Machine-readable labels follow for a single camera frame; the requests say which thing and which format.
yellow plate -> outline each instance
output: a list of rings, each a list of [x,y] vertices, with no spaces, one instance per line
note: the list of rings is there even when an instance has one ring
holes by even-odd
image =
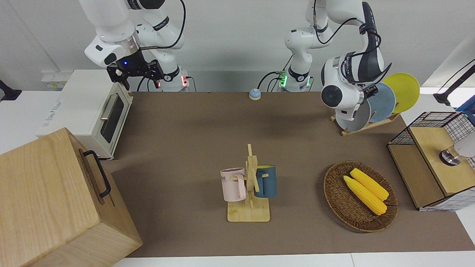
[[[384,79],[383,83],[391,87],[396,96],[398,104],[394,113],[401,113],[412,108],[419,99],[419,82],[411,74],[395,73]]]

pink mug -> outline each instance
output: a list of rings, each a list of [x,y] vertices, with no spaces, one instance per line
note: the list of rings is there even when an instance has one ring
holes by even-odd
[[[246,199],[246,185],[244,184],[244,168],[230,168],[222,170],[221,185],[223,186],[224,201],[235,202]]]

wicker basket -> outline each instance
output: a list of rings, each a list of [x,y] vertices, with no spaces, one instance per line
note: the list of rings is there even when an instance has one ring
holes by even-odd
[[[386,213],[378,216],[366,207],[343,180],[344,175],[350,176],[350,171],[358,168],[384,189],[389,192],[389,197],[384,201],[388,209]],[[325,174],[323,190],[330,208],[344,223],[363,232],[376,232],[386,229],[396,219],[398,213],[398,199],[388,181],[372,167],[361,162],[339,162],[333,165]]]

wooden box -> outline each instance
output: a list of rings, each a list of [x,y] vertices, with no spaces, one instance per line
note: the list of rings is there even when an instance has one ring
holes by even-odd
[[[111,174],[66,128],[0,155],[1,267],[108,267],[141,245]]]

blue plate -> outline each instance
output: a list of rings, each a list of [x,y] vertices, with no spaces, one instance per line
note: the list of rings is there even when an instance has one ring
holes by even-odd
[[[370,98],[371,111],[376,114],[370,119],[370,122],[377,123],[391,116],[396,106],[396,96],[392,89],[384,83],[376,84],[378,93]]]

